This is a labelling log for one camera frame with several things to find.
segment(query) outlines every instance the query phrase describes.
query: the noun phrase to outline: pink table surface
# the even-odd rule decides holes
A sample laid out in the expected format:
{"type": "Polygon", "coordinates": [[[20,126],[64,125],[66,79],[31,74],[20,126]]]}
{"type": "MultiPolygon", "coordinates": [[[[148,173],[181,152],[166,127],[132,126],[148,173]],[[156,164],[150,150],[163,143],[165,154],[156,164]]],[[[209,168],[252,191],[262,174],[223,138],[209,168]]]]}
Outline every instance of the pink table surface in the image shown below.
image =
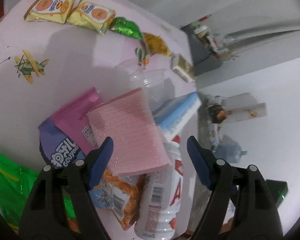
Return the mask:
{"type": "MultiPolygon", "coordinates": [[[[25,22],[23,15],[35,0],[22,0],[0,23],[0,152],[15,162],[40,170],[44,166],[39,153],[38,125],[65,103],[96,87],[107,101],[115,96],[114,67],[135,58],[139,42],[108,31],[100,36],[95,32],[72,25],[53,22],[25,22]],[[35,73],[33,84],[23,75],[18,78],[15,56],[28,50],[41,62],[49,59],[45,76],[35,73]]],[[[185,33],[169,25],[127,0],[88,0],[115,9],[117,16],[136,22],[143,32],[160,35],[169,49],[181,53],[191,62],[185,33]]],[[[178,97],[196,90],[194,83],[185,83],[170,70],[170,58],[155,55],[150,58],[149,70],[167,69],[167,87],[178,97]]],[[[180,150],[185,167],[182,203],[176,225],[176,236],[182,234],[190,216],[195,170],[186,151],[186,139],[197,137],[197,116],[181,133],[180,150]]],[[[112,239],[136,239],[133,227],[122,231],[115,216],[98,210],[112,239]]]]}

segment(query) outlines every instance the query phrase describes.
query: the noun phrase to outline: green plastic bag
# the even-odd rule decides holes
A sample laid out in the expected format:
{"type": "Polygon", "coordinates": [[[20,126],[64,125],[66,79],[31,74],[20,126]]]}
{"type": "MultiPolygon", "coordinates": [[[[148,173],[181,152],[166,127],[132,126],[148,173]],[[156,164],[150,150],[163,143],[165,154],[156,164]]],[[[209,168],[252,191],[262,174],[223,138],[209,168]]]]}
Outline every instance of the green plastic bag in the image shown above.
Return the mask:
{"type": "MultiPolygon", "coordinates": [[[[18,230],[23,208],[39,173],[0,154],[0,209],[3,218],[14,230],[18,230]]],[[[75,218],[70,199],[64,198],[66,212],[75,218]]]]}

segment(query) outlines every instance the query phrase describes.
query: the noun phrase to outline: pink package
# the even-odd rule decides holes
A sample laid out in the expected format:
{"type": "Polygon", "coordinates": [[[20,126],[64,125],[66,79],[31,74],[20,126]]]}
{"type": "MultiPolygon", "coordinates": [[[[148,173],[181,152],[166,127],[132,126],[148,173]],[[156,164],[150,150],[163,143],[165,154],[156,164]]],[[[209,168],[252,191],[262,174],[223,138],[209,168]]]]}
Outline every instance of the pink package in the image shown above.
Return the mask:
{"type": "Polygon", "coordinates": [[[141,88],[96,106],[87,116],[98,144],[107,136],[114,141],[108,164],[113,175],[150,173],[170,164],[141,88]]]}
{"type": "Polygon", "coordinates": [[[51,116],[55,126],[69,136],[85,155],[98,147],[86,113],[101,103],[96,89],[91,88],[51,116]]]}

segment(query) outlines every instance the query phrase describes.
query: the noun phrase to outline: blue gripper pad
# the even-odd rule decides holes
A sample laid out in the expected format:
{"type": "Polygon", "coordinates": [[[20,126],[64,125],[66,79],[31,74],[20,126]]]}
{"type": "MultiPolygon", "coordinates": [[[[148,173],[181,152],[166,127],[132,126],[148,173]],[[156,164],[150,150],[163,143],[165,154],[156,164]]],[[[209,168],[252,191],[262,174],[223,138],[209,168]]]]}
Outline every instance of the blue gripper pad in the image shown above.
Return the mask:
{"type": "Polygon", "coordinates": [[[187,150],[201,184],[213,190],[214,183],[211,181],[210,169],[216,158],[210,150],[202,149],[194,136],[188,138],[187,150]]]}
{"type": "Polygon", "coordinates": [[[90,170],[90,180],[89,180],[90,189],[93,189],[94,186],[99,185],[102,175],[108,165],[108,162],[113,152],[112,138],[107,137],[103,141],[99,149],[90,151],[88,156],[86,157],[86,160],[89,159],[90,157],[93,158],[93,156],[89,156],[90,154],[92,155],[98,154],[97,151],[99,151],[99,156],[95,160],[95,163],[92,165],[90,170]]]}

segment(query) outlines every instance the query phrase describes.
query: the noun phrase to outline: bubble wrap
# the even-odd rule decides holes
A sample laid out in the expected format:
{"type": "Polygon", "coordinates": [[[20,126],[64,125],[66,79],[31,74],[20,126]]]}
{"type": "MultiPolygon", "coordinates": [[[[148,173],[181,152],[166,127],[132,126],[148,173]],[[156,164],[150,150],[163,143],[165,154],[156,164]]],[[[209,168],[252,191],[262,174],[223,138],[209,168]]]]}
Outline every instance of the bubble wrap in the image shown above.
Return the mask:
{"type": "Polygon", "coordinates": [[[170,164],[146,97],[141,88],[96,106],[88,114],[96,142],[110,136],[113,175],[150,173],[170,164]]]}

